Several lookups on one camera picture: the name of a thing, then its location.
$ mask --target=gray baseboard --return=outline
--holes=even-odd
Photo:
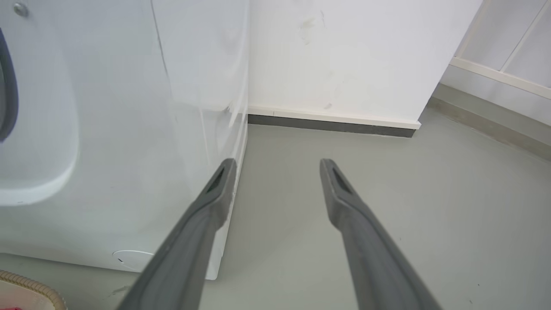
[[[437,87],[427,108],[551,161],[551,126],[445,85]]]
[[[249,124],[304,128],[304,129],[317,129],[317,130],[328,130],[328,131],[355,132],[355,133],[366,133],[371,135],[406,137],[406,138],[411,138],[415,133],[415,129],[351,124],[346,122],[293,119],[289,117],[276,117],[276,116],[253,115],[253,114],[249,114]]]

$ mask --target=washing machine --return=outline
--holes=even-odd
[[[2,1],[0,29],[0,252],[139,272],[223,159],[239,179],[248,0]]]

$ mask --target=gray floor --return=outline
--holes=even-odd
[[[413,138],[251,125],[219,279],[202,309],[355,309],[318,177],[332,158],[444,309],[548,309],[551,165],[433,111]],[[135,274],[0,255],[73,309],[113,309]]]

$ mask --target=white wall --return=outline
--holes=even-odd
[[[253,1],[250,113],[418,126],[481,2]]]
[[[549,2],[485,0],[454,58],[460,67],[450,66],[441,83],[551,125],[551,97],[534,94],[551,94]],[[529,91],[475,74],[462,64],[482,65],[488,76],[509,79]]]

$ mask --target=white skirting trim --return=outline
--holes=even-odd
[[[543,85],[539,85],[534,82],[527,81],[520,77],[512,76],[508,73],[500,72],[492,68],[488,68],[486,66],[480,65],[478,63],[474,63],[472,61],[457,58],[457,57],[454,57],[451,60],[450,65],[461,68],[463,70],[476,73],[483,77],[491,78],[503,84],[507,84],[507,85],[516,87],[518,89],[525,90],[532,94],[536,94],[538,96],[551,99],[551,88],[545,87]]]
[[[341,115],[341,114],[325,114],[317,111],[298,111],[287,110],[267,106],[254,106],[249,105],[249,114],[253,115],[265,115],[276,117],[288,117],[292,119],[305,119],[316,121],[330,121],[330,122],[345,122],[350,124],[372,125],[372,126],[384,126],[394,128],[405,129],[419,129],[421,123],[412,120],[402,119],[390,119],[386,117],[378,116],[359,116],[359,115]]]

